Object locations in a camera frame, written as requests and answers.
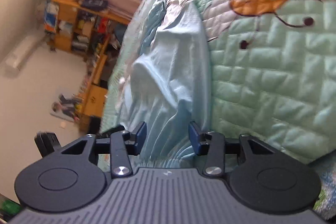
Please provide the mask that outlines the wooden bookshelf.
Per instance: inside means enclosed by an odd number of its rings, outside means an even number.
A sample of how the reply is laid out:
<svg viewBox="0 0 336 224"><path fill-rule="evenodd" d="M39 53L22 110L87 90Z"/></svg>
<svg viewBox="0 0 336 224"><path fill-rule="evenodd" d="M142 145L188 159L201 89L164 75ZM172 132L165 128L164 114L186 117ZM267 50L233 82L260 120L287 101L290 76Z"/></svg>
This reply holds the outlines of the wooden bookshelf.
<svg viewBox="0 0 336 224"><path fill-rule="evenodd" d="M45 4L44 28L51 51L88 56L116 25L129 22L109 9L89 9L80 0L47 0Z"/></svg>

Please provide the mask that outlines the dark hanging tote bag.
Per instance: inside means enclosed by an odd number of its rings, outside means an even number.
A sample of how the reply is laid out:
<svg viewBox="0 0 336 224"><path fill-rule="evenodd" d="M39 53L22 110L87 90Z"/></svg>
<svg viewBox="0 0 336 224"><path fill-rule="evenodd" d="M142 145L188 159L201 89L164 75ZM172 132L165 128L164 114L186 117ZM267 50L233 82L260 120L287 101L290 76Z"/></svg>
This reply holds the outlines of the dark hanging tote bag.
<svg viewBox="0 0 336 224"><path fill-rule="evenodd" d="M105 10L109 5L108 0L81 0L80 6L93 10L93 11L102 11Z"/></svg>

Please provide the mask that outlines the white wall air conditioner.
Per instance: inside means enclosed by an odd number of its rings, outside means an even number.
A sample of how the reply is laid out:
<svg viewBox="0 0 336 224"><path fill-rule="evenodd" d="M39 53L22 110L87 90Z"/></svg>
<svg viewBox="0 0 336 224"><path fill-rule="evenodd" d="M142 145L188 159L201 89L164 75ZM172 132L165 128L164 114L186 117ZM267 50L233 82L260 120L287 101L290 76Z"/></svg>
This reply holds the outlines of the white wall air conditioner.
<svg viewBox="0 0 336 224"><path fill-rule="evenodd" d="M5 73L11 76L17 75L45 37L44 31L28 33L5 58L3 65Z"/></svg>

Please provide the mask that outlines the green quilted bee bedspread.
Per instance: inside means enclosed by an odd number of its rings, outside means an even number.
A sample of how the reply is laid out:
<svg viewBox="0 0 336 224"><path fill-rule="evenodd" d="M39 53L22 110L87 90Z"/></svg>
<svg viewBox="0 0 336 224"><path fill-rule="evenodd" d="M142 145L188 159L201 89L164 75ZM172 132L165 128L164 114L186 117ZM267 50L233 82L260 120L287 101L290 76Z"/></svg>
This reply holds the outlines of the green quilted bee bedspread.
<svg viewBox="0 0 336 224"><path fill-rule="evenodd" d="M101 131L118 125L128 68L156 0L131 20L109 80ZM181 6L188 0L168 0ZM335 0L192 0L210 57L210 125L250 134L308 164L335 150Z"/></svg>

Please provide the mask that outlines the wooden desk with drawers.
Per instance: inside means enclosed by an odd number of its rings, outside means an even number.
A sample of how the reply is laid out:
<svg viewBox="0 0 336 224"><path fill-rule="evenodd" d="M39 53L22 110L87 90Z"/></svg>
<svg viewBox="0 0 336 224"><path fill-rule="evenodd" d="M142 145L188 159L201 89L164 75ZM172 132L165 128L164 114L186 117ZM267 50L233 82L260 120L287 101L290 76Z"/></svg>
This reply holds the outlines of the wooden desk with drawers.
<svg viewBox="0 0 336 224"><path fill-rule="evenodd" d="M93 55L87 59L88 76L84 79L84 87L79 93L80 103L76 109L78 129L81 133L87 133L91 122L98 121L103 115L107 88L102 87L101 76L108 59L108 48L111 35L107 35L102 43L98 43Z"/></svg>

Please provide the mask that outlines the child portrait photo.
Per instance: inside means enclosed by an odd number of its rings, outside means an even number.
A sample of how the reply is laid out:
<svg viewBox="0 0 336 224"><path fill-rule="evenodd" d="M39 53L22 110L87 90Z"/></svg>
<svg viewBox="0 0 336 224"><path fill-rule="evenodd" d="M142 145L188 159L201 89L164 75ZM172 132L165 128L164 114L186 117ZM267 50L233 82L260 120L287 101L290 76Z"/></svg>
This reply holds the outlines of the child portrait photo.
<svg viewBox="0 0 336 224"><path fill-rule="evenodd" d="M77 111L81 105L81 98L60 93L51 105L50 114L56 118L60 118L69 122L77 122L79 117Z"/></svg>

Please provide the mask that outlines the light blue white jacket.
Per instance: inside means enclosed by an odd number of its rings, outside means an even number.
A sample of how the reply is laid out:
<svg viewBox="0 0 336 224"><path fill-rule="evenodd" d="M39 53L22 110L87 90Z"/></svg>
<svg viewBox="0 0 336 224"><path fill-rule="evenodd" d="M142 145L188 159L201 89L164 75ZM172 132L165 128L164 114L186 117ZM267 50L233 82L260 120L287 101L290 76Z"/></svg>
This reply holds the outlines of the light blue white jacket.
<svg viewBox="0 0 336 224"><path fill-rule="evenodd" d="M203 23L192 0L174 6L156 0L147 16L139 56L128 68L117 123L145 122L147 137L133 168L189 168L194 150L189 123L210 125L210 57Z"/></svg>

